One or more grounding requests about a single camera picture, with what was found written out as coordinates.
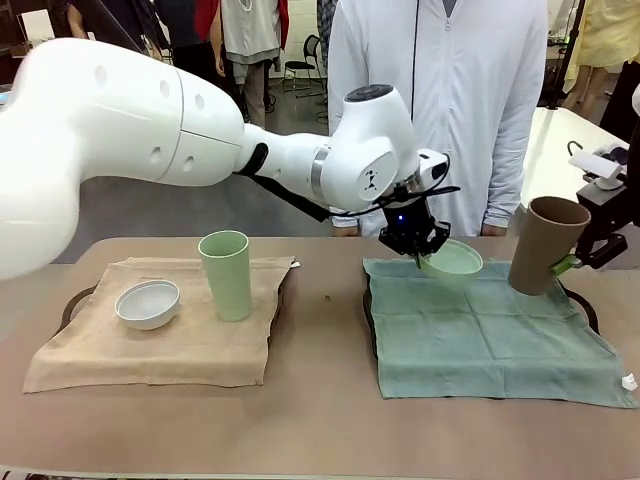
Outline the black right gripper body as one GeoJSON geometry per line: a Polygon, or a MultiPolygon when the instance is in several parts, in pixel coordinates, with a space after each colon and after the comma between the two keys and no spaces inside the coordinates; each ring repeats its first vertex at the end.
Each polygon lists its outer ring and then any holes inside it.
{"type": "Polygon", "coordinates": [[[581,240],[604,240],[629,223],[629,189],[625,185],[602,190],[590,183],[577,192],[577,199],[591,215],[581,240]]]}

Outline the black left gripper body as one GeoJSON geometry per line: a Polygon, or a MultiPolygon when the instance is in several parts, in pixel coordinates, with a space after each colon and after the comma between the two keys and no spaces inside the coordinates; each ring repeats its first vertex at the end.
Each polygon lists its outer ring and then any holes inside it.
{"type": "Polygon", "coordinates": [[[382,211],[386,225],[380,230],[378,240],[397,254],[413,258],[431,255],[450,236],[450,224],[436,220],[425,194],[393,202],[382,211]]]}

